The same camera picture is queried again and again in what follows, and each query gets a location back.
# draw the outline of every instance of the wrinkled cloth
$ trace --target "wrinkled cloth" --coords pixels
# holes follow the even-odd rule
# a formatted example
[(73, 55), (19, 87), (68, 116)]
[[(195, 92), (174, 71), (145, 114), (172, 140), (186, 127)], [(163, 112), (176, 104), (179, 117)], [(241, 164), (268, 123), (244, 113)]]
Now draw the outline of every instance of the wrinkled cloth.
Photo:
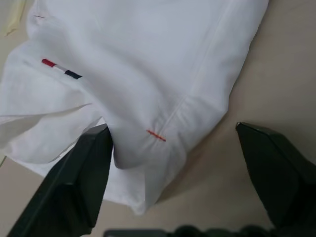
[(35, 1), (30, 40), (4, 68), (1, 152), (44, 175), (84, 131), (104, 120), (114, 141), (104, 199), (144, 213), (227, 111), (267, 5)]

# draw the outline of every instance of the red thread mark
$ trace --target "red thread mark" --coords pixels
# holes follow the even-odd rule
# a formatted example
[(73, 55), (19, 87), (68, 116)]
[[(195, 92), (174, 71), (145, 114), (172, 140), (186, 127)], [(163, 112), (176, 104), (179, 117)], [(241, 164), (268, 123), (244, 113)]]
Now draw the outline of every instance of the red thread mark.
[(43, 59), (41, 62), (52, 67), (52, 68), (55, 67), (55, 65), (56, 65), (56, 63), (53, 63), (53, 62), (49, 61), (48, 59)]
[(155, 134), (154, 132), (151, 132), (150, 130), (146, 130), (150, 135), (155, 136), (156, 138), (162, 140), (162, 141), (166, 141), (166, 139), (164, 139), (163, 137), (160, 137), (159, 135)]

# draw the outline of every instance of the beige table surface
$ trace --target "beige table surface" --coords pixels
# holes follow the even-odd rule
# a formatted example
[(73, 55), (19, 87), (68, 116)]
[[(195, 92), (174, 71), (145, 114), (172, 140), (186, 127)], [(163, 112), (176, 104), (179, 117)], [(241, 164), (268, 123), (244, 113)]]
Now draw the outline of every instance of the beige table surface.
[[(192, 152), (184, 171), (157, 205), (137, 217), (125, 206), (104, 202), (93, 237), (114, 227), (174, 230), (192, 224), (203, 230), (237, 230), (247, 224), (270, 226), (248, 177), (235, 124), (246, 121), (279, 131), (305, 157), (316, 161), (315, 12), (315, 0), (270, 0), (231, 93), (228, 114)], [(26, 39), (24, 27), (0, 39), (1, 66)], [(5, 161), (0, 168), (0, 237), (10, 230), (41, 180)]]

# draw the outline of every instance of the orange thread mark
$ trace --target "orange thread mark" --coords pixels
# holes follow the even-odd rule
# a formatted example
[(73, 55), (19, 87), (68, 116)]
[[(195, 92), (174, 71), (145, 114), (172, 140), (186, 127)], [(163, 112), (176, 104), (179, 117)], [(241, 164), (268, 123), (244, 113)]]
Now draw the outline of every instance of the orange thread mark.
[(151, 132), (150, 130), (146, 130), (150, 135), (155, 136), (156, 138), (162, 140), (162, 141), (166, 141), (166, 139), (164, 139), (163, 137), (160, 137), (159, 135), (155, 134), (154, 132)]

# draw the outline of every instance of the stitching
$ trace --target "stitching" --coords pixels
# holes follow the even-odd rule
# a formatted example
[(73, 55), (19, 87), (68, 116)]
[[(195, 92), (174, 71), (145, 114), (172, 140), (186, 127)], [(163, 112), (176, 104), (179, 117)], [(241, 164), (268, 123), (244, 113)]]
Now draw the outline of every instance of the stitching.
[(205, 53), (205, 55), (204, 55), (204, 59), (202, 60), (201, 66), (200, 66), (199, 70), (197, 71), (196, 76), (194, 77), (194, 84), (193, 84), (193, 86), (192, 86), (191, 91), (190, 91), (188, 94), (184, 95), (184, 97), (181, 99), (181, 101), (179, 102), (179, 104), (178, 104), (178, 106), (176, 107), (176, 109), (173, 111), (173, 113), (171, 114), (171, 116), (169, 117), (169, 119), (166, 121), (166, 123), (164, 124), (164, 126), (163, 126), (162, 129), (160, 130), (160, 134), (165, 131), (165, 129), (166, 129), (167, 126), (169, 125), (170, 121), (171, 121), (171, 120), (173, 119), (173, 117), (176, 115), (176, 113), (178, 112), (178, 110), (182, 107), (182, 104), (184, 103), (184, 101), (186, 100), (186, 98), (188, 97), (188, 95), (189, 95), (189, 94), (194, 90), (194, 88), (196, 87), (196, 83), (197, 83), (197, 81), (198, 81), (198, 76), (200, 75), (200, 72), (201, 72), (202, 67), (203, 67), (203, 65), (204, 65), (205, 58), (206, 58), (206, 56), (208, 55), (208, 53), (209, 53), (209, 51), (210, 51), (210, 49), (211, 49), (211, 46), (212, 46), (213, 40), (214, 40), (214, 38), (215, 38), (215, 35), (216, 35), (216, 33), (217, 33), (217, 30), (218, 30), (218, 28), (219, 28), (219, 25), (220, 25), (220, 23), (221, 23), (221, 21), (222, 21), (224, 15), (226, 15), (226, 13), (228, 12), (228, 10), (231, 8), (231, 5), (232, 5), (233, 2), (234, 2), (234, 0), (231, 0), (231, 1), (228, 3), (228, 5), (226, 6), (226, 9), (223, 11), (223, 13), (222, 13), (222, 15), (221, 15), (221, 17), (220, 17), (220, 19), (219, 19), (219, 21), (218, 21), (218, 24), (217, 24), (216, 29), (215, 29), (215, 31), (214, 31), (214, 36), (213, 36), (211, 42), (209, 43), (209, 45), (208, 45), (208, 47), (207, 47), (207, 51), (206, 51), (206, 53)]
[(157, 139), (160, 139), (160, 140), (162, 140), (162, 141), (166, 141), (166, 139), (165, 138), (163, 138), (163, 137), (161, 137), (161, 136), (159, 136), (159, 135), (157, 135), (157, 134), (155, 134), (154, 132), (151, 132), (150, 130), (146, 130), (150, 135), (153, 135), (154, 137), (156, 137)]

